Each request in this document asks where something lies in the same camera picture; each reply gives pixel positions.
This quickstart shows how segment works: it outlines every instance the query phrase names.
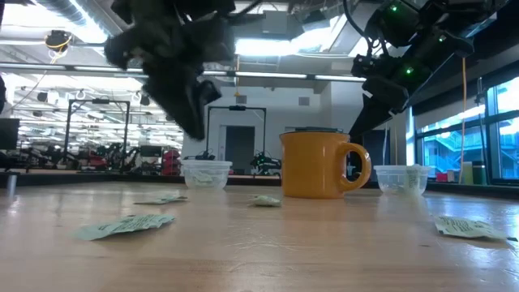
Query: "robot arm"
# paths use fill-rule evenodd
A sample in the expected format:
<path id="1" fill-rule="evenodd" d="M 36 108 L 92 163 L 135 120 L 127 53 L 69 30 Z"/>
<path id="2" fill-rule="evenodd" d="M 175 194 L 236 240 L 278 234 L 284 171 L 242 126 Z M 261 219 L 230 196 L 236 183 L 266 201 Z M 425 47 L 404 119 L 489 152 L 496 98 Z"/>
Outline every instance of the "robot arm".
<path id="1" fill-rule="evenodd" d="M 357 55 L 352 74 L 365 77 L 364 108 L 350 130 L 359 135 L 401 113 L 414 94 L 454 55 L 474 52 L 472 36 L 485 28 L 507 0 L 429 0 L 417 9 L 406 0 L 384 2 L 369 19 L 366 37 L 370 49 Z M 371 56 L 374 41 L 383 46 Z M 389 56 L 385 44 L 409 46 L 399 58 Z"/>
<path id="2" fill-rule="evenodd" d="M 364 108 L 350 134 L 357 135 L 405 110 L 410 98 L 453 54 L 474 51 L 471 37 L 508 0 L 429 0 L 417 9 L 406 0 L 387 0 L 362 31 L 366 56 L 354 60 L 352 74 L 365 77 Z M 199 80 L 204 62 L 234 58 L 233 26 L 260 4 L 255 0 L 236 15 L 233 0 L 115 0 L 112 9 L 132 28 L 107 40 L 105 55 L 122 69 L 138 59 L 148 75 L 144 90 L 192 138 L 202 140 L 204 106 L 221 97 L 209 80 Z M 384 54 L 372 56 L 375 42 Z M 389 56 L 386 43 L 409 46 L 402 57 Z"/>

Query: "green paper packet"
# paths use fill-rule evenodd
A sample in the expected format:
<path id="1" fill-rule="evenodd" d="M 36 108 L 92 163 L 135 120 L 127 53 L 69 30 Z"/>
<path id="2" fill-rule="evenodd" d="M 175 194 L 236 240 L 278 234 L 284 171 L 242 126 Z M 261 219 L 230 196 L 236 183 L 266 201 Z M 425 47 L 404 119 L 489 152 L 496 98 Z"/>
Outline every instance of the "green paper packet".
<path id="1" fill-rule="evenodd" d="M 268 195 L 258 195 L 252 201 L 258 207 L 280 207 L 281 200 L 274 199 Z"/>
<path id="2" fill-rule="evenodd" d="M 168 204 L 171 202 L 185 202 L 186 196 L 183 195 L 167 195 L 162 198 L 157 198 L 149 201 L 135 202 L 134 204 Z"/>
<path id="3" fill-rule="evenodd" d="M 76 232 L 75 236 L 83 240 L 94 240 L 112 234 L 160 228 L 163 224 L 169 223 L 173 219 L 174 217 L 170 215 L 136 215 L 123 217 L 116 222 L 82 227 Z"/>
<path id="4" fill-rule="evenodd" d="M 452 235 L 463 238 L 494 238 L 517 241 L 516 238 L 507 237 L 499 230 L 495 230 L 483 221 L 471 221 L 459 217 L 436 216 L 436 229 L 440 234 Z"/>

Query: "door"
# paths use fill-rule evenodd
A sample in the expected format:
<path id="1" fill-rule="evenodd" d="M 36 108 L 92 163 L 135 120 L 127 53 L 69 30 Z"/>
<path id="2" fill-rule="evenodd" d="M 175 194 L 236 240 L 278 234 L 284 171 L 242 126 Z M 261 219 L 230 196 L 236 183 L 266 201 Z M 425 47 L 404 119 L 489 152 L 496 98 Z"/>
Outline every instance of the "door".
<path id="1" fill-rule="evenodd" d="M 227 126 L 225 159 L 232 161 L 236 174 L 251 174 L 254 159 L 254 127 Z"/>

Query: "plastic container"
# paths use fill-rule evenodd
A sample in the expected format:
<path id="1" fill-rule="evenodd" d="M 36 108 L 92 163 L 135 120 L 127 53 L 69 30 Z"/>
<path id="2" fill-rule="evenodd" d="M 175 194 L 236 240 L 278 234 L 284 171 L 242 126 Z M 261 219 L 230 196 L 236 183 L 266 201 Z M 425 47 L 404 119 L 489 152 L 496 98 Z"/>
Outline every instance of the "plastic container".
<path id="1" fill-rule="evenodd" d="M 423 194 L 430 169 L 431 167 L 420 165 L 375 166 L 380 190 L 390 194 Z"/>
<path id="2" fill-rule="evenodd" d="M 182 172 L 189 188 L 220 190 L 227 184 L 230 161 L 183 160 Z"/>

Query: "table surface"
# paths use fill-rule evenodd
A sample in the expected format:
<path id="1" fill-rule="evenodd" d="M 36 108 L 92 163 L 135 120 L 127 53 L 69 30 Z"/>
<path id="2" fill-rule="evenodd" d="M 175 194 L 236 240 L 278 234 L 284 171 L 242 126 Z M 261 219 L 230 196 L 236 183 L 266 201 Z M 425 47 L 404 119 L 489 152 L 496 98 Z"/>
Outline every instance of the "table surface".
<path id="1" fill-rule="evenodd" d="M 174 193 L 186 203 L 135 201 Z M 19 187 L 0 194 L 2 291 L 518 291 L 519 245 L 440 236 L 429 214 L 482 220 L 518 236 L 519 203 L 426 193 L 286 198 L 279 187 L 186 191 L 158 183 Z M 427 202 L 427 209 L 422 202 Z M 82 225 L 171 214 L 159 230 L 81 241 Z"/>

